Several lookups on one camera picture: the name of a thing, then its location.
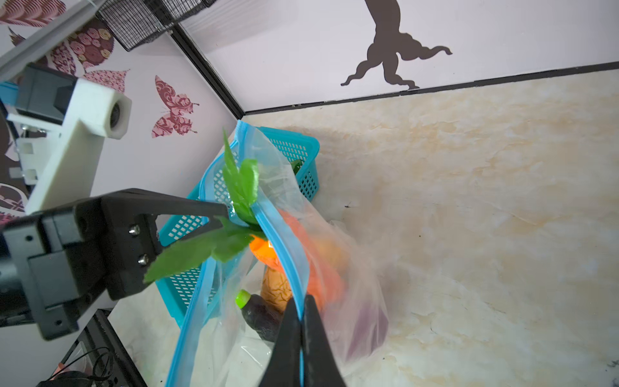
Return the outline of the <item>teal plastic basket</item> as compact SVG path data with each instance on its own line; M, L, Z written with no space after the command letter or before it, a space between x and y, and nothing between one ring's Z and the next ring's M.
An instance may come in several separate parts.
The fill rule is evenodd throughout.
M313 137L296 132L268 127L261 127L260 130L289 161L301 192L308 200L312 200L319 191L319 176L315 164L315 158L319 154L319 142ZM222 157L215 159L205 172L207 182L198 182L188 198L194 201L224 203L230 209L230 214L235 214L222 177L221 162ZM166 247L201 226L202 218L198 215L173 215L159 230L158 236L161 244ZM201 269L197 267L156 282L167 311L179 327L185 320L200 274Z

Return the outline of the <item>dark eggplant green stem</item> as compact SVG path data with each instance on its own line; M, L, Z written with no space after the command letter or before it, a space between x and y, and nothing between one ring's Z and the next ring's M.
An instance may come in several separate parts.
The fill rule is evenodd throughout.
M275 343L283 315L258 294L240 290L235 297L244 321L257 335L268 343Z

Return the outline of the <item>aluminium rail left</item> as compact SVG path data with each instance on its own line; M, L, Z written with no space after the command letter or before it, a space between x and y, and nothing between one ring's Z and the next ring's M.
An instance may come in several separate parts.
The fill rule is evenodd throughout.
M9 81L19 75L26 65L38 60L68 35L80 29L96 16L105 3L106 0L80 1L46 27L38 30L24 43L2 55L1 82Z

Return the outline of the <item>clear zip bag blue zipper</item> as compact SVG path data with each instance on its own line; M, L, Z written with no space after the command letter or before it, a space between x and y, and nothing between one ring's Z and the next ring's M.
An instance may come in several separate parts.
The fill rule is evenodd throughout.
M170 386L350 385L385 342L377 273L304 193L318 146L238 122L205 172L206 234L174 242L150 280L200 269L172 359Z

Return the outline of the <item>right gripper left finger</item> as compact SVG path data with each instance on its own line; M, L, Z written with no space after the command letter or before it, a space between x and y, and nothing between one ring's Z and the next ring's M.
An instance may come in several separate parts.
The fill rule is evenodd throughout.
M293 300L285 309L272 356L259 387L301 387L301 320Z

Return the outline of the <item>purple onion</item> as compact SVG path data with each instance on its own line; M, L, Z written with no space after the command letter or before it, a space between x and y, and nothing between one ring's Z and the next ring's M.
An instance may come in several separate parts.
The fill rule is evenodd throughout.
M366 358L385 342L388 317L381 306L366 304L361 307L346 355L347 361Z

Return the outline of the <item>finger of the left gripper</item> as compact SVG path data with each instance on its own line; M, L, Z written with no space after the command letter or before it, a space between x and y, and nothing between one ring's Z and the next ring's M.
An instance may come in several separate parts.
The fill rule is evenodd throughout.
M142 189L121 190L101 196L106 233L101 241L103 253L109 253L105 276L107 293L120 300L145 290L148 269L162 253L156 219L161 215L195 215L209 223L190 232L191 237L222 227L218 217L228 216L222 203L200 202Z

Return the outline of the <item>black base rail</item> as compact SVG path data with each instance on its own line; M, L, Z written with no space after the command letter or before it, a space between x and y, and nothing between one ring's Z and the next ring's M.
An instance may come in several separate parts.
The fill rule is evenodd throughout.
M108 317L97 310L52 375L39 386L140 386L147 384Z

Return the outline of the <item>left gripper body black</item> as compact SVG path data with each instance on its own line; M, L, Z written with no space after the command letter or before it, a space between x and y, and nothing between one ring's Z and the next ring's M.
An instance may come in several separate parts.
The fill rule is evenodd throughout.
M84 199L1 226L2 327L35 324L45 340L79 329L105 289L105 201Z

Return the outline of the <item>orange carrot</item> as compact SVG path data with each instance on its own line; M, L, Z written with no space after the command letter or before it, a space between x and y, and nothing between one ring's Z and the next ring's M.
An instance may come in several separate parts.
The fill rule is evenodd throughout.
M330 224L298 188L288 160L264 133L240 122L225 143L222 177L235 214L222 227L163 251L146 272L150 284L195 269L205 261L227 263L251 250L284 273L296 300L312 295L320 311L339 303L345 285L338 269L316 245Z

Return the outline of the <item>wrinkled orange walnut toy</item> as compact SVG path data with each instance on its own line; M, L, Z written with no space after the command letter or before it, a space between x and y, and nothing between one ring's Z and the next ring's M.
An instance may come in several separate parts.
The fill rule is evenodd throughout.
M293 297L285 274L267 267L262 280L260 296L275 311L283 314L289 300Z

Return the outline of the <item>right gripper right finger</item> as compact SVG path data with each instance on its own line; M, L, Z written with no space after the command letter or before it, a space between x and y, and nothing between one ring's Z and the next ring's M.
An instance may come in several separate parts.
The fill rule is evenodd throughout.
M301 323L304 387L346 387L331 351L315 298L304 301Z

